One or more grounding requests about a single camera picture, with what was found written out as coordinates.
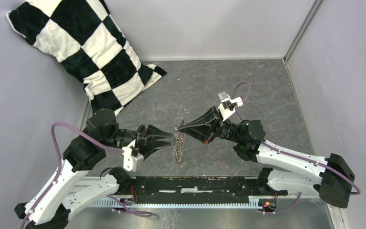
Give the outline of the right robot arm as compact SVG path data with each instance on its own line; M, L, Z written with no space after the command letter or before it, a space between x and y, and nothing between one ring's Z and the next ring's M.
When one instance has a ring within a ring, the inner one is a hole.
M361 193L354 184L354 172L342 156L308 155L274 144L265 139L260 120L235 124L212 107L199 118L180 125L178 131L205 145L215 138L234 142L233 149L242 160L282 168L269 168L267 175L257 180L256 189L263 195L273 190L293 190L316 194L327 204L347 208L350 197Z

